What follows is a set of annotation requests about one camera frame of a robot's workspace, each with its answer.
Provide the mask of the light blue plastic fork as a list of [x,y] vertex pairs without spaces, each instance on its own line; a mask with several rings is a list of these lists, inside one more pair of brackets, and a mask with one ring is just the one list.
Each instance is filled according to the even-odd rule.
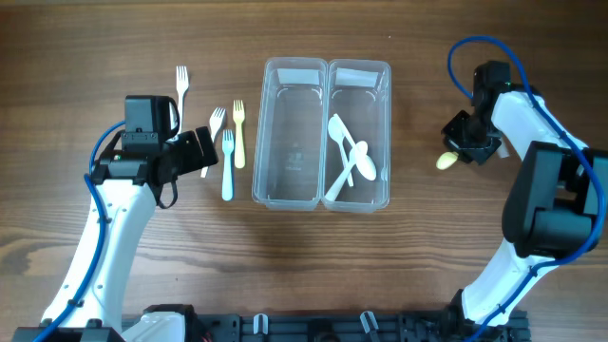
[[222,152],[224,155],[221,196],[225,201],[230,201],[234,196],[233,185],[233,152],[235,150],[235,139],[231,129],[222,132]]

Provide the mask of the white plastic spoon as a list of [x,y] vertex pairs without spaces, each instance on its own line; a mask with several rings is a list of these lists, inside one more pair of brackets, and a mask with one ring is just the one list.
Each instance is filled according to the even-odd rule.
[[330,138],[338,144],[342,164],[343,166],[346,166],[348,158],[343,145],[343,141],[344,139],[347,139],[347,141],[351,144],[351,147],[355,146],[355,142],[337,113],[334,113],[329,119],[328,133]]
[[348,128],[345,126],[337,113],[332,115],[338,123],[338,127],[344,138],[351,144],[353,149],[357,150],[357,156],[360,161],[356,163],[359,173],[367,180],[374,181],[376,179],[376,168],[371,157],[368,155],[368,145],[365,141],[356,142]]
[[330,201],[336,200],[339,195],[344,182],[347,180],[348,175],[352,171],[352,169],[356,166],[356,163],[360,161],[360,158],[357,156],[357,150],[351,149],[349,158],[346,166],[344,166],[344,170],[340,173],[337,179],[334,181],[328,192],[326,193],[325,198]]

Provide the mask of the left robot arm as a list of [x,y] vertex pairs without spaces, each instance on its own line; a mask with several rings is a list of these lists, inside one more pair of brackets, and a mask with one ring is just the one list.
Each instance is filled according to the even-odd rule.
[[207,127],[182,131],[183,105],[169,96],[129,95],[125,119],[106,130],[84,175],[91,195],[85,229],[66,278],[36,327],[16,341],[201,341],[194,308],[148,307],[123,325],[124,292],[148,221],[164,208],[162,189],[218,161]]

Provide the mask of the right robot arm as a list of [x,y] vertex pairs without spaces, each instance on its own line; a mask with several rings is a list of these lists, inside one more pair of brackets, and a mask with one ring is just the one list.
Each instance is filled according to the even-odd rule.
[[444,170],[484,164],[508,140],[522,160],[502,214],[503,240],[483,272],[457,292],[437,325],[444,338],[495,340],[533,286],[577,250],[598,244],[597,186],[607,184],[607,154],[572,137],[536,88],[511,81],[510,66],[476,67],[471,104],[442,130]]

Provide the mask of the yellow plastic spoon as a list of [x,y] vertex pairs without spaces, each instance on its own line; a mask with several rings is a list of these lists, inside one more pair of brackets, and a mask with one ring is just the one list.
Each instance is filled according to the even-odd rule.
[[[499,158],[503,159],[509,157],[510,153],[506,145],[501,143],[495,151],[488,155],[488,157],[491,157],[492,155],[497,155]],[[436,168],[439,170],[446,170],[456,162],[472,163],[473,159],[467,157],[464,152],[447,151],[438,158]]]

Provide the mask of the yellow plastic fork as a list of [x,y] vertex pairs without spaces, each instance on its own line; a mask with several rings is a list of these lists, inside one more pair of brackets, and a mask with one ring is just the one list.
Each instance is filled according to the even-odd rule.
[[245,121],[245,109],[242,100],[234,100],[233,120],[235,123],[235,167],[242,169],[245,167],[245,148],[243,140],[243,124]]

